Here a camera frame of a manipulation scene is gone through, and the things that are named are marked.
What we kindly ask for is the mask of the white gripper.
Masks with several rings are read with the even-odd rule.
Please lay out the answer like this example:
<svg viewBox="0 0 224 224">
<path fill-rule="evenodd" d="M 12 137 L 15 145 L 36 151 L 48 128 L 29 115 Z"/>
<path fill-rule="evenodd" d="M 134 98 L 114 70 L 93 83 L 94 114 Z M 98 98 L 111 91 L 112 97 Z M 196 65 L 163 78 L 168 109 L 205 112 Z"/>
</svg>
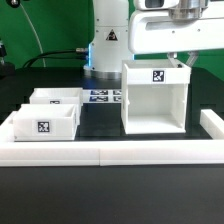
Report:
<svg viewBox="0 0 224 224">
<path fill-rule="evenodd" d="M 133 0 L 129 49 L 134 54 L 168 53 L 174 67 L 177 54 L 189 52 L 193 66 L 200 50 L 224 48 L 224 0 Z"/>
</svg>

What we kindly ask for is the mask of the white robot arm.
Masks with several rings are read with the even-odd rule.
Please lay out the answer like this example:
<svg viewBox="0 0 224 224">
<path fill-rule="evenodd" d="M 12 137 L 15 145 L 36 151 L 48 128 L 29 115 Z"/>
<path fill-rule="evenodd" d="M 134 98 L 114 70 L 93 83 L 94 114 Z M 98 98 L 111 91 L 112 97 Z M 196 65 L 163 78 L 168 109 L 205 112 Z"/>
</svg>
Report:
<svg viewBox="0 0 224 224">
<path fill-rule="evenodd" d="M 202 50 L 224 49 L 224 0 L 92 0 L 94 38 L 87 76 L 119 79 L 136 55 L 179 52 L 193 64 Z"/>
</svg>

